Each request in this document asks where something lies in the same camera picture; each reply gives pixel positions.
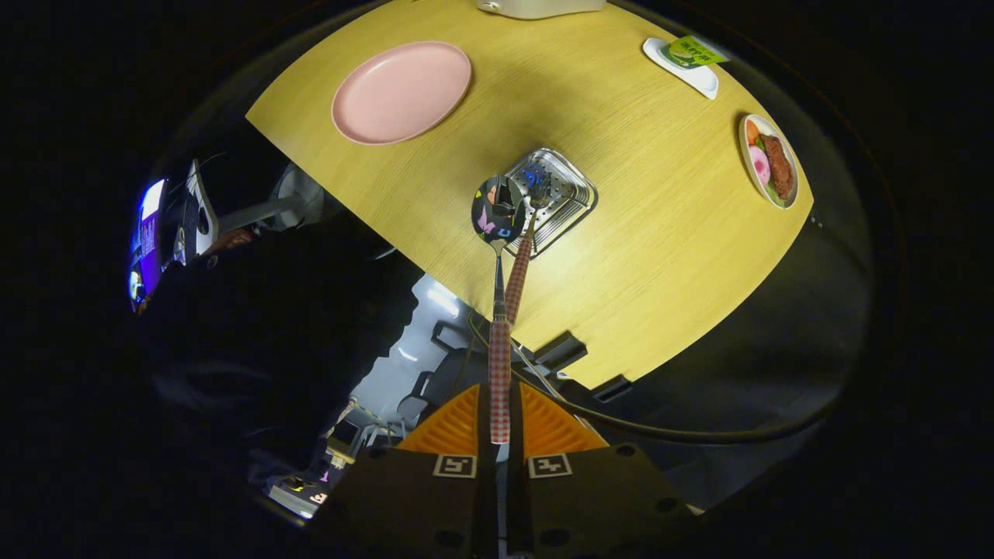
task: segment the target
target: wooden table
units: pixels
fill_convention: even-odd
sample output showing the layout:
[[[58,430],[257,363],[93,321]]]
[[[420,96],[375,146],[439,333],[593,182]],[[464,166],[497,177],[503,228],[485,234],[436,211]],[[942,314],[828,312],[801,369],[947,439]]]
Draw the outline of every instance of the wooden table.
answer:
[[[419,267],[489,316],[493,250],[469,206],[488,176],[529,151],[560,151],[600,199],[529,268],[512,335],[536,349],[566,330],[589,354],[566,372],[587,387],[634,380],[713,328],[769,274],[811,208],[803,169],[794,207],[753,188],[737,144],[744,113],[772,120],[720,67],[708,100],[641,52],[657,26],[600,12],[519,21],[466,0],[395,0],[304,54],[248,120]],[[345,139],[331,121],[339,84],[413,41],[458,46],[473,80],[456,110],[394,145]],[[505,275],[512,259],[505,259]]]

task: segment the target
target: computer monitor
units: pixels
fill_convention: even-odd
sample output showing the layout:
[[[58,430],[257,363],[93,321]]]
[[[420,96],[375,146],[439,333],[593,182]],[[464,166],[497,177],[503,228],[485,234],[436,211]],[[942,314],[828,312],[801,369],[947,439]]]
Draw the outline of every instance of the computer monitor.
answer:
[[[128,271],[128,297],[136,310],[145,297],[155,289],[165,263],[157,250],[159,237],[159,206],[162,203],[162,179],[145,190],[138,205],[135,228],[131,234],[131,266]]]

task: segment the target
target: small white dish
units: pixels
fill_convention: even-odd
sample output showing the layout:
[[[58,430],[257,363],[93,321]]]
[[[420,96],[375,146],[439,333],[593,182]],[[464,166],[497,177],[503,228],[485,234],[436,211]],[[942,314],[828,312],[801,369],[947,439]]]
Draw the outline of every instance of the small white dish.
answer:
[[[700,92],[703,96],[708,99],[714,99],[718,96],[718,76],[715,75],[707,66],[701,66],[691,70],[686,68],[680,68],[679,66],[666,60],[663,56],[661,50],[666,45],[669,45],[667,41],[662,39],[649,38],[642,43],[642,52],[645,56],[649,57],[649,60],[656,63],[657,66],[669,72],[673,76],[676,76],[680,80],[683,80],[691,88],[694,88]]]
[[[793,184],[790,187],[790,192],[787,193],[786,200],[781,200],[780,197],[777,196],[776,191],[773,190],[773,187],[770,186],[772,184],[771,177],[765,183],[761,182],[759,179],[759,173],[761,172],[768,176],[769,169],[756,169],[755,165],[752,163],[752,156],[749,153],[749,149],[751,147],[755,147],[756,149],[759,148],[749,143],[748,133],[746,131],[747,123],[749,121],[755,124],[755,127],[760,134],[774,136],[780,140],[780,145],[783,147],[783,156],[786,158],[787,164],[790,166],[790,174],[793,178]],[[759,194],[762,194],[762,196],[769,201],[770,204],[781,210],[786,210],[793,206],[794,201],[797,200],[797,162],[794,159],[794,150],[790,147],[790,143],[787,142],[787,138],[777,131],[777,129],[762,116],[759,116],[758,114],[747,114],[746,116],[743,116],[742,121],[739,123],[739,148],[743,155],[743,162],[745,163],[745,169],[748,171],[748,176],[752,179],[752,185],[759,191]],[[768,159],[766,159],[765,165],[769,165]]]

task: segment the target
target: metal tray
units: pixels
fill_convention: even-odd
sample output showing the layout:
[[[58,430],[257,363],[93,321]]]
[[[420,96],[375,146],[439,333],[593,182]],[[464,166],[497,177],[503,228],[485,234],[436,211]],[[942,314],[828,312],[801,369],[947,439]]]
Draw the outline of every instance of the metal tray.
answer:
[[[525,197],[523,203],[528,207],[527,219],[532,219],[532,214],[535,213],[531,206],[531,187],[545,174],[552,175],[552,201],[539,210],[536,218],[532,258],[536,258],[565,235],[597,205],[597,189],[583,173],[558,151],[543,147],[526,155],[505,173]],[[520,246],[519,237],[508,244],[505,250],[517,256]]]

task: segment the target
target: white device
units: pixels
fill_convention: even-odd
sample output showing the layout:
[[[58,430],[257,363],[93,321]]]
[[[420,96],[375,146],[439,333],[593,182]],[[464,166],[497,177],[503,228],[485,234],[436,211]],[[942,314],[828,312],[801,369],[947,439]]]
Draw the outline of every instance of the white device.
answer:
[[[537,20],[576,12],[595,12],[603,8],[604,2],[606,0],[477,0],[476,7],[509,18]]]

